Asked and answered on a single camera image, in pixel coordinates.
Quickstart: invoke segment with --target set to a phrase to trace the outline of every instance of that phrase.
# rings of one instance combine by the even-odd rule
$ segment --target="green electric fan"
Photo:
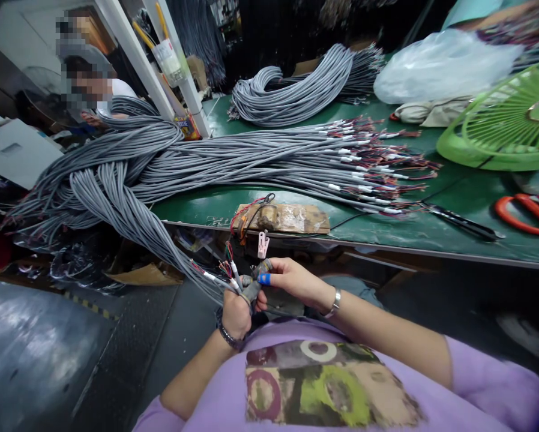
[[[438,152],[487,170],[539,170],[539,63],[479,95],[439,138]]]

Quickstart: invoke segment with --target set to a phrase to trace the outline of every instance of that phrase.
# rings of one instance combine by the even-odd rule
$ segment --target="purple t-shirt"
[[[156,397],[134,431],[539,429],[536,374],[446,339],[453,391],[323,323],[269,323],[220,367],[187,422]]]

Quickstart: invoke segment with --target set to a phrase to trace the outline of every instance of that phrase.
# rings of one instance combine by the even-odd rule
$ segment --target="red-handled scissors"
[[[528,225],[516,218],[514,218],[510,212],[507,209],[507,205],[509,202],[516,200],[520,202],[526,209],[531,211],[538,219],[539,219],[539,203],[537,201],[532,200],[530,195],[526,194],[516,194],[515,196],[505,196],[500,198],[498,202],[496,202],[496,213],[508,224],[525,231],[530,234],[536,234],[539,235],[539,228],[532,227],[531,225]]]

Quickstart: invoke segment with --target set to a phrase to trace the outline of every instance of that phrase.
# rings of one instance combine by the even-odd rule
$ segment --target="hand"
[[[268,308],[268,298],[263,291],[257,295],[256,311],[260,312]],[[242,340],[251,329],[250,305],[236,293],[226,289],[223,293],[223,315],[221,324],[229,335],[237,340]]]
[[[322,314],[330,311],[336,299],[336,289],[333,286],[328,285],[291,258],[270,258],[269,260],[273,267],[269,277],[270,285],[282,288],[300,299],[306,306],[317,309]]]
[[[106,125],[98,116],[91,115],[90,113],[82,112],[82,119],[84,119],[88,125],[95,128],[104,127]]]

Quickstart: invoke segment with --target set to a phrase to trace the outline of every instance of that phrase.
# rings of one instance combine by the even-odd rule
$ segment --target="fan grille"
[[[539,121],[529,115],[539,103],[539,64],[495,88],[468,112],[462,136],[488,154],[539,154]]]

